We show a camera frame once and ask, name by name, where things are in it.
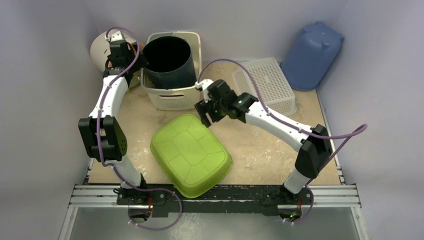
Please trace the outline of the black cylindrical bucket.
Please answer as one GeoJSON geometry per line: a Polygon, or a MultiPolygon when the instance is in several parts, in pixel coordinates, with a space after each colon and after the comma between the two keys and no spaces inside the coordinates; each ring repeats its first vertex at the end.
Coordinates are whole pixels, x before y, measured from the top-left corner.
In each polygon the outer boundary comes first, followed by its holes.
{"type": "Polygon", "coordinates": [[[144,68],[156,89],[192,87],[197,80],[189,43],[176,36],[163,36],[150,41],[142,50],[148,65],[144,68]]]}

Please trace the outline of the white lattice plastic basket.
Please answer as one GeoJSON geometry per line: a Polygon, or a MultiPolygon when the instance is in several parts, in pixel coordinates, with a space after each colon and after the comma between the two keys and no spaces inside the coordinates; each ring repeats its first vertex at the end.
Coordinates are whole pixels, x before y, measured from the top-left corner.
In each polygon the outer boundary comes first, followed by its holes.
{"type": "Polygon", "coordinates": [[[297,111],[295,94],[274,57],[247,61],[241,65],[253,77],[266,106],[285,116],[297,111]]]}

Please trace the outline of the lime green plastic basin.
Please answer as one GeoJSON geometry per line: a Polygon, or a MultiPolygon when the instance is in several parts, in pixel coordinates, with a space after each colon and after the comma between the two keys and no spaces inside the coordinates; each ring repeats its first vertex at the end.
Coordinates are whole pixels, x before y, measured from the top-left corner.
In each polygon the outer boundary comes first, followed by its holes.
{"type": "Polygon", "coordinates": [[[171,183],[190,199],[219,184],[233,166],[228,150],[193,114],[160,128],[151,138],[150,150],[171,183]]]}

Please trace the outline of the blue plastic bucket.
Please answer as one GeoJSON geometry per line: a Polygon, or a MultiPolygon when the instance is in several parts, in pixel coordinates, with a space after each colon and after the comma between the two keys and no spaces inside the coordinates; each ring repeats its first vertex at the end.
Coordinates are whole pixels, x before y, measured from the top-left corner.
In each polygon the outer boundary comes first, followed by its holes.
{"type": "Polygon", "coordinates": [[[344,38],[322,21],[304,26],[280,64],[291,88],[304,92],[316,89],[339,54],[344,38]]]}

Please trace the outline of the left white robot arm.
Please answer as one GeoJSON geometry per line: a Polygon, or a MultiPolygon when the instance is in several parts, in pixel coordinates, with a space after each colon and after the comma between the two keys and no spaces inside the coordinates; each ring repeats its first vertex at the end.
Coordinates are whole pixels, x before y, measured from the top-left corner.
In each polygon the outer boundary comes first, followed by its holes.
{"type": "Polygon", "coordinates": [[[144,62],[139,60],[141,52],[136,43],[109,40],[109,49],[98,101],[89,116],[78,121],[78,129],[87,155],[110,168],[121,188],[131,189],[130,199],[142,205],[148,201],[149,191],[127,155],[128,142],[117,115],[134,73],[144,62]]]}

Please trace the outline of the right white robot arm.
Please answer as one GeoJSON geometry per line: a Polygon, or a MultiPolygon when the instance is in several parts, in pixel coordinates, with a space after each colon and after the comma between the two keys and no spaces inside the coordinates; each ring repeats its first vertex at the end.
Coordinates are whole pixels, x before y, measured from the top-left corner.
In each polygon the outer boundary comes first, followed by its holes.
{"type": "Polygon", "coordinates": [[[325,126],[315,127],[294,121],[262,105],[249,93],[236,94],[222,79],[195,83],[203,99],[195,104],[201,122],[210,127],[225,117],[259,127],[279,138],[297,152],[294,169],[281,186],[280,196],[288,204],[300,198],[304,186],[327,165],[333,151],[325,126]]]}

